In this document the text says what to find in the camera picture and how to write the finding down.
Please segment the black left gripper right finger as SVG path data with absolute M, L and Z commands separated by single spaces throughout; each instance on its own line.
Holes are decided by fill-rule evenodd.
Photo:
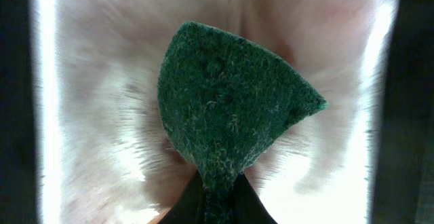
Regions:
M 234 224 L 277 224 L 244 174 L 234 183 L 232 206 Z

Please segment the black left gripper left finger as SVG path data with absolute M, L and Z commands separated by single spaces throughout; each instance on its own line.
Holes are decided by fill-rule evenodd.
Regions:
M 174 206 L 158 224 L 203 224 L 205 191 L 201 175 L 196 171 Z

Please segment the green scrub sponge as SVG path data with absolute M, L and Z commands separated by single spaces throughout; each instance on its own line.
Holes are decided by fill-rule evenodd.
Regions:
M 327 106 L 280 56 L 197 22 L 173 36 L 157 100 L 169 140 L 201 175 L 203 223 L 233 223 L 237 177 L 288 128 Z

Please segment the black rectangular tray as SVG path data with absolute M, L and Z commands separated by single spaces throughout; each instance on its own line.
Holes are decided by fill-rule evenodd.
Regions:
M 371 219 L 402 0 L 1 0 L 1 222 L 158 223 L 196 167 L 157 84 L 197 22 L 284 59 L 326 100 L 245 176 L 277 223 Z

